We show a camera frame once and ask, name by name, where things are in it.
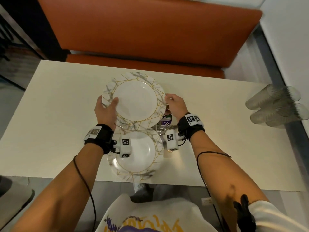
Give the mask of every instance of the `white shirt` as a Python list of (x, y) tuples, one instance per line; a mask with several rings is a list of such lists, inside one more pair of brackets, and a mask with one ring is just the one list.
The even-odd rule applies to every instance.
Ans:
[[(257, 232), (309, 232), (269, 202), (252, 203), (249, 205), (249, 211), (256, 220)], [(111, 204), (96, 230), (114, 231), (217, 232), (204, 220), (198, 206), (183, 198), (133, 203), (127, 194), (120, 195)]]

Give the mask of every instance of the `orange bench backrest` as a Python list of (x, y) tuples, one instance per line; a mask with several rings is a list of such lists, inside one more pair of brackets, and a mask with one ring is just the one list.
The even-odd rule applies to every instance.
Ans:
[(63, 49), (228, 67), (262, 12), (188, 0), (39, 0)]

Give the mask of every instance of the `person's left arm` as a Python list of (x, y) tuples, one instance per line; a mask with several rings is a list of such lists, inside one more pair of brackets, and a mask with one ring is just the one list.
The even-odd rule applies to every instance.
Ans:
[[(115, 130), (117, 103), (115, 98), (108, 108), (103, 108), (101, 96), (98, 98), (95, 107), (98, 124)], [(76, 164), (90, 190), (103, 154), (101, 147), (88, 143), (76, 156)], [(38, 195), (11, 231), (74, 231), (88, 199), (87, 188), (71, 161)]]

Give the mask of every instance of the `white plate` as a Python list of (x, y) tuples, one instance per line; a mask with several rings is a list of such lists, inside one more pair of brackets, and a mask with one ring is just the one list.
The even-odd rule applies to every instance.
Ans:
[(127, 72), (106, 85), (102, 104), (119, 98), (116, 125), (127, 130), (144, 130), (158, 123), (165, 113), (164, 90), (152, 77)]
[(131, 138), (132, 153), (128, 158), (120, 158), (119, 154), (107, 154), (112, 172), (128, 182), (141, 182), (150, 178), (159, 169), (163, 161), (163, 143), (153, 129), (125, 131), (116, 128), (113, 139), (119, 140), (121, 134)]

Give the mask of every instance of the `shoe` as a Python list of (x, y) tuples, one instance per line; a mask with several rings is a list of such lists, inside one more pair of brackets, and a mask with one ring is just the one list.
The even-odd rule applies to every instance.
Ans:
[(142, 189), (146, 189), (146, 185), (143, 183), (133, 183), (134, 192), (140, 191)]

